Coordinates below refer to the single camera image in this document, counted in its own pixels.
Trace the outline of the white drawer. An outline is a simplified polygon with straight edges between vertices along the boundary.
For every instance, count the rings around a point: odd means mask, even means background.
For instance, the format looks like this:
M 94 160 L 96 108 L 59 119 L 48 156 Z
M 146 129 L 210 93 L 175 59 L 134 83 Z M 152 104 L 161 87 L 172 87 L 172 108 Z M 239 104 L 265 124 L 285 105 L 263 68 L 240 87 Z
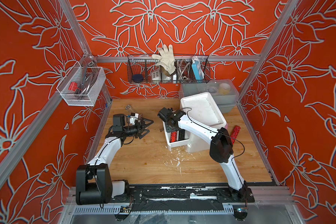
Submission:
M 169 151 L 176 147 L 187 147 L 191 143 L 184 130 L 173 131 L 165 122 L 163 122 L 163 131 Z

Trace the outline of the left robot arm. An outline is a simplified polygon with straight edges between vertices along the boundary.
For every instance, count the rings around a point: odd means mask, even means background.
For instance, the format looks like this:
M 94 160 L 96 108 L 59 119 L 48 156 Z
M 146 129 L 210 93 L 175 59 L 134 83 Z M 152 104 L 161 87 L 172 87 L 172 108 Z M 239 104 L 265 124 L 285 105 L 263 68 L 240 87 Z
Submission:
M 142 139 L 149 133 L 153 120 L 137 113 L 131 115 L 115 114 L 113 125 L 109 128 L 105 141 L 98 153 L 76 171 L 76 204 L 106 204 L 114 197 L 129 196 L 127 180 L 113 181 L 110 165 L 118 150 L 129 137 Z

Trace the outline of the white drawer cabinet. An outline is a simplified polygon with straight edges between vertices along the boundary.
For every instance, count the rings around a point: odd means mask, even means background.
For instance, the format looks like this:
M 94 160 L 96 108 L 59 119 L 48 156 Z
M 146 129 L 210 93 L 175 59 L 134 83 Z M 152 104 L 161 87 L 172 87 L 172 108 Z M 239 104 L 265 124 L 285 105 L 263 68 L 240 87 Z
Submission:
M 220 129 L 227 122 L 210 93 L 204 92 L 180 99 L 180 107 L 188 112 L 189 117 L 209 127 Z M 186 150 L 189 153 L 209 150 L 210 144 L 197 135 L 186 131 L 190 140 Z

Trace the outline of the red glitter microphone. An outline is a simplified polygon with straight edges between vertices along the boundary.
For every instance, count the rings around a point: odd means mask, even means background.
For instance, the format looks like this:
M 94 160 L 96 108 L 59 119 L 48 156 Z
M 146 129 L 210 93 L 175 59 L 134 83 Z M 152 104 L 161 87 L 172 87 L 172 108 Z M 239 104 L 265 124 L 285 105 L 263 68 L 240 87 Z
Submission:
M 178 131 L 172 131 L 170 134 L 170 143 L 177 142 Z
M 230 139 L 231 139 L 231 143 L 232 145 L 234 145 L 239 133 L 240 133 L 241 127 L 240 126 L 235 126 L 231 135 L 230 135 Z

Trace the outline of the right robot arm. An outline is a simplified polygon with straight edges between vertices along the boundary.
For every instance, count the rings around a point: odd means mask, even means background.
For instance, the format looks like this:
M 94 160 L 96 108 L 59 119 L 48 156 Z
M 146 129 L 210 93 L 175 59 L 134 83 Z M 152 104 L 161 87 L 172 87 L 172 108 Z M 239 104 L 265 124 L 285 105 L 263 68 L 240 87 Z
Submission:
M 171 130 L 185 130 L 209 144 L 209 155 L 220 164 L 227 178 L 229 191 L 234 200 L 242 203 L 254 202 L 252 190 L 239 172 L 233 152 L 233 138 L 228 131 L 209 127 L 193 118 L 187 112 L 179 109 L 173 111 L 171 108 L 162 108 L 158 117 L 170 127 Z

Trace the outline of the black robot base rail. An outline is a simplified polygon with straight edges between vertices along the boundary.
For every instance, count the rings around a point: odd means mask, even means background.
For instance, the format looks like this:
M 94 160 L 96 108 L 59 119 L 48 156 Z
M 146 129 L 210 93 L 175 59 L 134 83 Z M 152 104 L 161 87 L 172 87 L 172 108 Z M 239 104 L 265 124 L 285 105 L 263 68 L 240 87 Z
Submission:
M 238 191 L 227 183 L 132 184 L 110 201 L 132 203 L 133 211 L 219 211 L 224 204 L 245 208 L 254 202 L 249 187 Z

